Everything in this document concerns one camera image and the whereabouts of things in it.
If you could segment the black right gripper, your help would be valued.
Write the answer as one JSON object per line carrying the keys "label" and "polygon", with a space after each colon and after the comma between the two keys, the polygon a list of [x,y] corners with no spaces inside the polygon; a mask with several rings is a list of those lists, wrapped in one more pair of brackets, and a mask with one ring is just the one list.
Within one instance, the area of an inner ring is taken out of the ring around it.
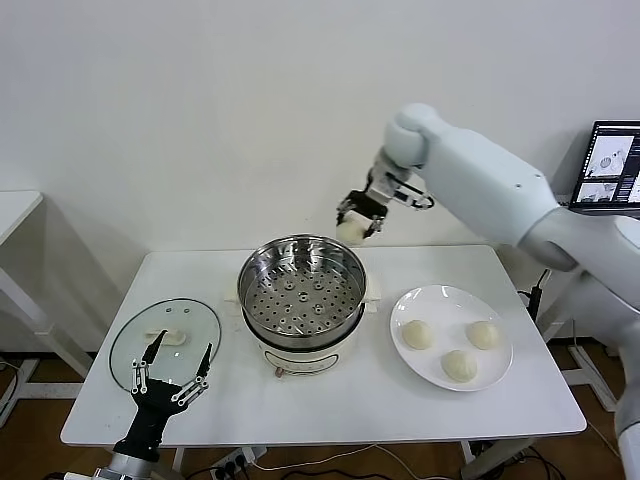
{"label": "black right gripper", "polygon": [[336,226],[340,226],[345,221],[345,216],[350,211],[355,211],[361,216],[369,218],[367,237],[372,237],[382,231],[388,208],[369,197],[364,191],[351,190],[347,197],[339,203],[336,211]]}

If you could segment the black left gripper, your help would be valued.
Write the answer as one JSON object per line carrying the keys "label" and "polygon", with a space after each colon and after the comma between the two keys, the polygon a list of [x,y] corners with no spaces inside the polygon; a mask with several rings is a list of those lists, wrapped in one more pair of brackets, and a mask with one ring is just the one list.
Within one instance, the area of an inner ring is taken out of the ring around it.
{"label": "black left gripper", "polygon": [[158,460],[158,447],[169,418],[185,410],[208,387],[206,377],[210,370],[212,344],[209,343],[195,377],[184,386],[161,380],[148,379],[149,366],[154,362],[162,345],[166,329],[160,331],[146,347],[140,359],[133,359],[131,394],[137,406],[134,420],[127,435],[113,447],[115,453],[141,460]]}

